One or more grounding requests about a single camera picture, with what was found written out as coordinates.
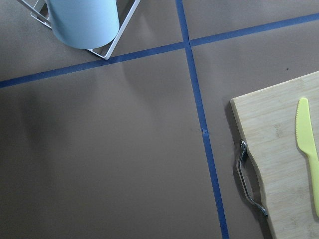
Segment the wooden cutting board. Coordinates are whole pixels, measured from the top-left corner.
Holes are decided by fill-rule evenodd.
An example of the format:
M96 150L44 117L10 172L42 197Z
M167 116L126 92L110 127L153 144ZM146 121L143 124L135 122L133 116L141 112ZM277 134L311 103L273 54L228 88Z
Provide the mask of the wooden cutting board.
M302 97L309 101L314 138L318 139L318 72L231 100L275 239L316 239L319 236L310 165L296 142L295 118Z

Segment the light blue cup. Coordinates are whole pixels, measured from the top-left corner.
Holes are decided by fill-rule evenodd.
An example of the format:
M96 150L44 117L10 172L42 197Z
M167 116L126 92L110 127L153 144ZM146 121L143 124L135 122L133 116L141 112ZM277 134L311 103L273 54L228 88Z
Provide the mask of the light blue cup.
M94 49L110 43L120 24L115 0L47 0L54 35L77 49Z

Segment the yellow plastic knife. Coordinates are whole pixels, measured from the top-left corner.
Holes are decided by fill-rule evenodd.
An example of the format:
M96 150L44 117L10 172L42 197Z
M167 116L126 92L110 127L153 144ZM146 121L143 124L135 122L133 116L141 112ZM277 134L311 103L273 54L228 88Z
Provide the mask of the yellow plastic knife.
M309 101L305 97L300 98L297 104L295 131L298 148L309 161L315 212L319 216L319 158L312 129Z

